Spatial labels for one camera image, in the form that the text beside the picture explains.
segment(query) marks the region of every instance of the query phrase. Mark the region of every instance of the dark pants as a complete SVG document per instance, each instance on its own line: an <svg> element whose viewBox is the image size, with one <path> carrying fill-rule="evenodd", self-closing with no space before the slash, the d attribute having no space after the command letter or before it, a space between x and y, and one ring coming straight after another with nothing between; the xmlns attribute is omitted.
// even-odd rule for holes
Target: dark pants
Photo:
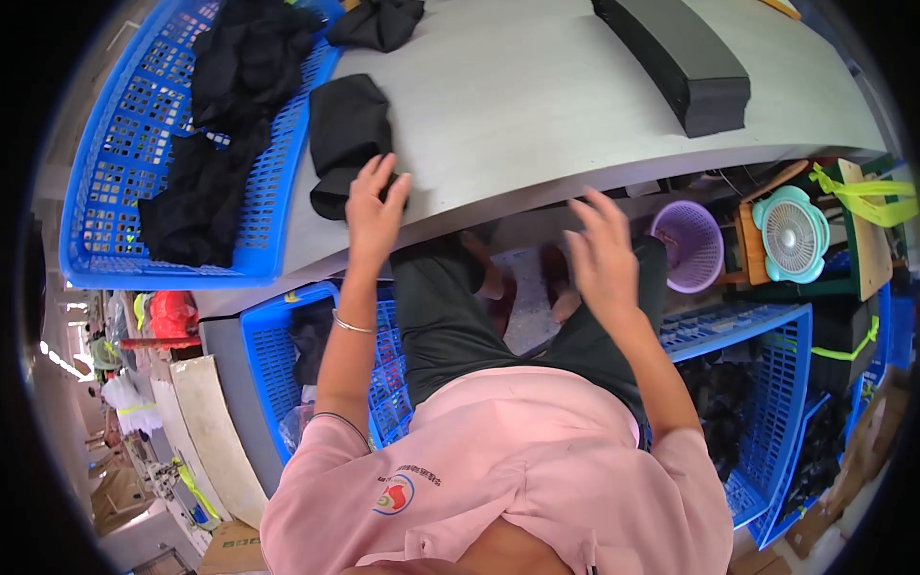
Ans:
<svg viewBox="0 0 920 575"><path fill-rule="evenodd" d="M661 327L668 260L653 237L636 240L638 305L655 333ZM629 364L581 304L532 360L511 353L474 296L484 273L456 235L400 249L390 256L396 281L397 323L406 353L406 383L415 407L461 375L493 367L539 365L581 375L619 397L641 424L645 410Z"/></svg>

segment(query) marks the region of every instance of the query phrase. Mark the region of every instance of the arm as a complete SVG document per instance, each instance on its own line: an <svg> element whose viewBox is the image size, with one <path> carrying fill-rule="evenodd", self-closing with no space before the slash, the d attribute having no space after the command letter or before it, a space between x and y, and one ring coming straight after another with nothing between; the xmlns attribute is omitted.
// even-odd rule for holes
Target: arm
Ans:
<svg viewBox="0 0 920 575"><path fill-rule="evenodd" d="M411 176L379 194L393 171L392 154L373 158L351 183L345 215L349 225L349 265L339 293L339 319L371 333L332 326L316 379L316 413L341 416L366 438L367 394L376 347L377 275L396 243Z"/></svg>
<svg viewBox="0 0 920 575"><path fill-rule="evenodd" d="M588 190L586 195L593 208L569 202L584 222L585 232L566 232L581 297L636 376L655 441L682 428L702 433L684 380L638 307L638 262L629 221L602 193Z"/></svg>

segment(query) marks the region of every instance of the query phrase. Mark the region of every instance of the hand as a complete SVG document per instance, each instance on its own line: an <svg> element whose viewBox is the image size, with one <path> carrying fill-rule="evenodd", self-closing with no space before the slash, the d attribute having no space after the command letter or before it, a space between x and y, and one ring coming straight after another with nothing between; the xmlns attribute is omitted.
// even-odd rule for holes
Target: hand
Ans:
<svg viewBox="0 0 920 575"><path fill-rule="evenodd" d="M379 197L396 162L394 154L387 154L383 159L377 155L361 168L351 183L345 203L350 269L359 268L376 275L397 241L412 176L399 176L390 186L386 201L380 201Z"/></svg>
<svg viewBox="0 0 920 575"><path fill-rule="evenodd" d="M566 231L575 285L594 317L611 335L629 330L638 317L638 261L629 238L629 220L610 198L588 188L593 208L577 200L569 207L585 231Z"/></svg>

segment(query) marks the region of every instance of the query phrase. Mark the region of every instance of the foot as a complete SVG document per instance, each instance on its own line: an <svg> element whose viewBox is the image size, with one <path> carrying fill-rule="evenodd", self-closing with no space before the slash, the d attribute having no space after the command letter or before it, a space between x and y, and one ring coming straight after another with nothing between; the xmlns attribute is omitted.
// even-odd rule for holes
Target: foot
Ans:
<svg viewBox="0 0 920 575"><path fill-rule="evenodd" d="M540 248L540 275L546 286L550 315L553 321L564 324L581 305L581 296L571 285L569 263L557 246Z"/></svg>
<svg viewBox="0 0 920 575"><path fill-rule="evenodd" d="M470 232L460 232L460 243L473 254L482 267L486 269L485 278L482 281L482 287L476 292L476 295L486 297L490 300L500 300L504 295L504 283L501 279L501 271L492 262L489 257L489 250L483 245L479 238Z"/></svg>

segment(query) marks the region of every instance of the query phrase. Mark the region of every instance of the purple waste basket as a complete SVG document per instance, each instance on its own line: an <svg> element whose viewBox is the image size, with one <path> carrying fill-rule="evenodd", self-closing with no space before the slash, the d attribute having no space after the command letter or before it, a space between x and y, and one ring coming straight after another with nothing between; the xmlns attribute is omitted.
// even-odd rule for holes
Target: purple waste basket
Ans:
<svg viewBox="0 0 920 575"><path fill-rule="evenodd" d="M651 223L651 234L668 250L668 286L680 293L702 292L722 271L725 246L719 225L695 201L664 206Z"/></svg>

